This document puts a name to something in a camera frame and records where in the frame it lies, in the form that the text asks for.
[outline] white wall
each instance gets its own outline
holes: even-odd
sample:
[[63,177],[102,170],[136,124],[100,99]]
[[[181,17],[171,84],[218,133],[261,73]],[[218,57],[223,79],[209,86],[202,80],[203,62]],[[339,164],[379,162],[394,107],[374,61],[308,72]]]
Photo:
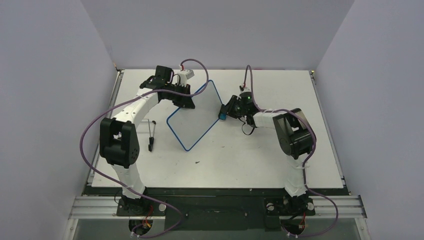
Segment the white wall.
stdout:
[[81,1],[119,68],[311,70],[354,0]]
[[316,70],[374,240],[424,239],[424,1],[356,0]]
[[115,77],[79,0],[0,1],[1,239],[61,239]]

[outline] transparent plastic sheet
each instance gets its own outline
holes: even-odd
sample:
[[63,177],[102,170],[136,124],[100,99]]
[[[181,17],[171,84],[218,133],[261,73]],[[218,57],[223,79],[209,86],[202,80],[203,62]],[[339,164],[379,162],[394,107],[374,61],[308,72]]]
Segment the transparent plastic sheet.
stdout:
[[195,109],[178,108],[166,119],[176,139],[187,152],[218,122],[218,114],[223,104],[212,80],[208,81],[201,94],[192,99]]

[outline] gray wall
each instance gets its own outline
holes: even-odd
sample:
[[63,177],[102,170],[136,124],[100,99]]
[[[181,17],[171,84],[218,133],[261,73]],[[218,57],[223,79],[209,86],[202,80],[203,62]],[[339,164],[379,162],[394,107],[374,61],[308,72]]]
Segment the gray wall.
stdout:
[[311,70],[354,0],[81,1],[119,68]]
[[316,70],[374,240],[424,239],[424,1],[356,0]]
[[62,238],[89,170],[79,137],[115,77],[79,0],[0,1],[1,239]]

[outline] blue frame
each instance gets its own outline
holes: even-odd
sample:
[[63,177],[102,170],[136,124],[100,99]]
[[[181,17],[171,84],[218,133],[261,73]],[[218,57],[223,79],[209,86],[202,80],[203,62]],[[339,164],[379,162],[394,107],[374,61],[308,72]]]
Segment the blue frame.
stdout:
[[[221,104],[223,104],[223,101],[221,100],[221,97],[220,97],[220,94],[218,93],[218,90],[217,90],[217,87],[215,86],[215,83],[214,83],[214,81],[212,81],[212,80],[208,80],[207,81],[207,83],[209,84],[209,82],[211,82],[212,83],[212,85],[213,85],[213,87],[215,88],[215,91],[216,91],[216,94],[218,95],[218,98],[219,98],[219,101],[221,102]],[[198,93],[204,86],[206,85],[206,83],[205,84],[203,84],[197,91],[196,91],[196,93]],[[169,115],[169,117],[166,119],[166,124],[168,125],[168,127],[169,127],[169,129],[171,129],[171,131],[172,131],[172,133],[174,134],[174,136],[176,137],[176,139],[178,140],[178,142],[179,142],[179,144],[181,144],[181,146],[182,146],[182,148],[186,151],[186,152],[188,152],[188,151],[190,151],[194,146],[196,146],[196,144],[198,144],[198,142],[200,141],[200,139],[202,139],[203,138],[203,136],[204,135],[206,135],[206,133],[208,133],[209,132],[209,130],[211,130],[211,128],[218,122],[218,120],[220,119],[219,117],[218,117],[218,112],[216,113],[216,121],[207,129],[207,131],[206,132],[204,132],[203,133],[203,135],[193,144],[193,146],[191,146],[189,149],[187,149],[184,145],[183,145],[183,143],[181,142],[181,140],[180,140],[180,138],[178,138],[178,136],[177,136],[177,134],[175,133],[175,131],[172,129],[172,127],[171,127],[171,125],[170,125],[170,123],[169,123],[169,120],[170,120],[170,118],[178,111],[178,110],[180,110],[181,109],[181,107],[179,107],[179,108],[177,108],[173,113],[171,113],[171,115]]]

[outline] white tabletop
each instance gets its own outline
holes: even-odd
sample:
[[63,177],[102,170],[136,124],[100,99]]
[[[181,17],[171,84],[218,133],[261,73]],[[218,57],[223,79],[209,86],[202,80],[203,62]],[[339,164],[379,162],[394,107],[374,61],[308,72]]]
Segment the white tabletop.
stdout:
[[[132,99],[140,84],[154,73],[154,69],[126,69],[116,103]],[[188,82],[192,93],[206,80],[203,70],[195,70],[194,73],[195,76]],[[224,104],[232,95],[240,93],[239,85],[243,83],[244,74],[244,70],[209,70],[209,78],[214,81]],[[306,169],[309,187],[342,188],[336,159],[308,71],[254,70],[253,79],[254,96],[261,108],[300,108],[315,131],[317,147]],[[279,146],[275,130],[257,128],[252,135],[246,136],[241,131],[242,123],[239,120],[227,118],[218,121],[191,151],[185,152],[166,124],[167,117],[175,109],[177,107],[171,101],[163,100],[147,114],[146,118],[157,122],[153,152],[147,148],[147,124],[142,123],[137,128],[140,154],[136,164],[141,180],[147,187],[284,187],[288,170],[287,156]],[[97,168],[117,178],[112,167],[102,157],[98,160]],[[92,186],[119,185],[95,174]]]

